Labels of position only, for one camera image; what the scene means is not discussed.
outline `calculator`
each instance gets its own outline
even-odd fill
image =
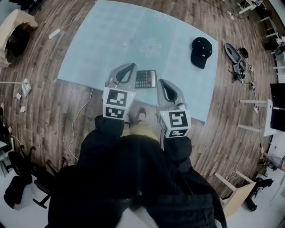
[[[138,70],[135,79],[136,89],[146,89],[156,87],[156,71],[155,70]]]

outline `black baseball cap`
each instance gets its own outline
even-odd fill
[[[195,66],[204,69],[212,52],[212,44],[204,37],[197,37],[192,42],[191,62]]]

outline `wooden floor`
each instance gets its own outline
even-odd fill
[[[262,46],[261,35],[265,33],[265,28],[263,24],[257,23],[260,20],[257,14],[249,11],[240,15],[241,19],[234,20],[243,37],[243,45],[238,30],[224,13],[229,10],[238,15],[239,8],[235,1],[208,1],[211,3],[204,0],[125,2],[179,18],[219,42],[218,70],[209,116],[204,126],[193,120],[189,136],[193,144],[191,161],[194,168],[221,194],[224,185],[214,173],[219,172],[226,178],[237,169],[251,177],[260,157],[260,143],[267,148],[270,139],[261,136],[261,142],[258,133],[236,127],[238,123],[254,123],[254,126],[258,126],[259,121],[252,106],[239,103],[240,99],[254,99],[254,94],[248,85],[232,83],[232,76],[228,72],[232,70],[232,64],[224,50],[225,42],[236,48],[244,46],[248,50],[249,61],[254,66],[257,99],[270,98],[269,84],[276,83],[277,79],[273,70],[273,58]],[[52,40],[48,39],[48,35],[69,24],[73,16],[90,10],[93,5],[94,0],[45,0],[42,10],[34,13],[39,27],[32,33],[24,54],[17,59],[9,55],[12,64],[9,69],[2,69],[1,81],[22,81],[28,78],[31,82],[32,91],[22,101],[16,99],[16,94],[21,93],[20,86],[0,85],[0,102],[5,105],[6,124],[12,126],[13,134],[26,148],[36,147],[33,160],[39,164],[50,159],[59,168],[62,156],[68,159],[69,165],[76,162],[69,153],[69,144],[73,139],[72,122],[89,99],[91,89],[62,81],[54,83],[54,80],[86,14],[76,17],[61,35]],[[246,82],[248,81],[250,76],[247,74]],[[91,101],[74,124],[76,140],[71,150],[77,156],[84,137],[94,129],[94,117],[102,113],[101,94],[102,92],[94,90]],[[24,113],[20,113],[21,106],[26,108]],[[132,116],[138,107],[138,103],[133,105]],[[154,108],[147,107],[147,110],[149,121],[158,134],[160,128],[155,122]],[[264,125],[265,111],[261,110],[260,114],[260,122]],[[236,184],[240,180],[232,179],[231,182]]]

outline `khaki pants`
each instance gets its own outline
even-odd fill
[[[140,121],[137,125],[130,126],[130,128],[128,124],[125,124],[122,136],[127,136],[130,134],[145,135],[158,141],[150,126],[144,121]]]

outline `light blue rug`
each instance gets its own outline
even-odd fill
[[[190,61],[191,43],[205,37],[213,53],[205,69]],[[144,7],[99,0],[78,29],[58,79],[103,90],[110,72],[134,62],[184,93],[191,117],[205,122],[214,90],[218,42],[176,18]],[[156,88],[135,89],[136,100],[157,104]]]

